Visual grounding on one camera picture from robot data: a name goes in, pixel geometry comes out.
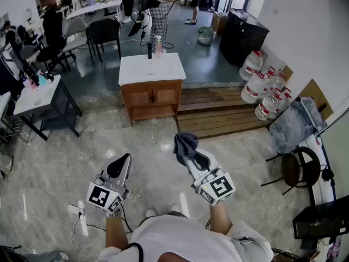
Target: checkered pants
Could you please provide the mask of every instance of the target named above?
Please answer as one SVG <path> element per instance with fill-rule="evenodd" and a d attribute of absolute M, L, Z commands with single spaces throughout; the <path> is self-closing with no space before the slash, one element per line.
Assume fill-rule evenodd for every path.
<path fill-rule="evenodd" d="M 152 52 L 155 52 L 155 43 L 157 42 L 155 36 L 161 36 L 162 44 L 164 44 L 166 40 L 167 28 L 169 26 L 169 16 L 166 14 L 169 12 L 169 9 L 169 4 L 167 2 L 160 3 L 157 8 L 150 8 L 153 18 L 151 29 Z"/>

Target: cabinet door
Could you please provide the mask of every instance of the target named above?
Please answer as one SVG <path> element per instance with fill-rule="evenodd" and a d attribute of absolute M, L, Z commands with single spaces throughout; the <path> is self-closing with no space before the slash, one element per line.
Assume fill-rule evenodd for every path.
<path fill-rule="evenodd" d="M 126 87 L 123 88 L 125 96 L 126 106 L 128 108 L 134 108 L 138 106 L 150 106 L 152 102 L 152 88 L 151 87 Z"/>
<path fill-rule="evenodd" d="M 170 105 L 178 104 L 181 86 L 153 87 L 153 104 Z"/>

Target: white shoe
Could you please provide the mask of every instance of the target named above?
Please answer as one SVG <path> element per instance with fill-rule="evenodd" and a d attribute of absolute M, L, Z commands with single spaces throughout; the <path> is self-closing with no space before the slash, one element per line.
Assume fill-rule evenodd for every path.
<path fill-rule="evenodd" d="M 171 212 L 181 212 L 178 205 L 173 205 L 170 209 Z"/>
<path fill-rule="evenodd" d="M 130 21 L 131 21 L 131 17 L 128 16 L 128 17 L 126 17 L 126 18 L 122 21 L 122 23 L 128 23 L 128 22 L 130 22 Z"/>
<path fill-rule="evenodd" d="M 63 260 L 69 260 L 69 256 L 66 253 L 60 252 L 59 254 L 61 255 Z"/>
<path fill-rule="evenodd" d="M 194 20 L 190 19 L 190 20 L 187 20 L 185 23 L 186 23 L 186 24 L 195 25 L 195 24 L 196 24 L 196 20 L 194 21 Z"/>
<path fill-rule="evenodd" d="M 153 217 L 153 216 L 157 216 L 157 213 L 154 210 L 149 209 L 146 213 L 146 217 Z"/>

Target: plastic wrap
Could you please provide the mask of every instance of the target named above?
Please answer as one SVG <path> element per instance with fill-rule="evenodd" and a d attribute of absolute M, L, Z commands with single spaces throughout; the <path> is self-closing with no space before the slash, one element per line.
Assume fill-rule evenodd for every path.
<path fill-rule="evenodd" d="M 278 153 L 288 153 L 306 138 L 317 132 L 316 127 L 326 123 L 310 97 L 295 100 L 269 127 L 269 133 Z"/>

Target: plastic bucket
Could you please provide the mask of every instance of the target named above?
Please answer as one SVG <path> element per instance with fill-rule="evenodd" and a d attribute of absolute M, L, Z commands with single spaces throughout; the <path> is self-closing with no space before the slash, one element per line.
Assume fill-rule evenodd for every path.
<path fill-rule="evenodd" d="M 212 40 L 215 37 L 215 32 L 211 27 L 201 26 L 198 29 L 198 42 L 203 45 L 209 46 L 212 44 Z"/>

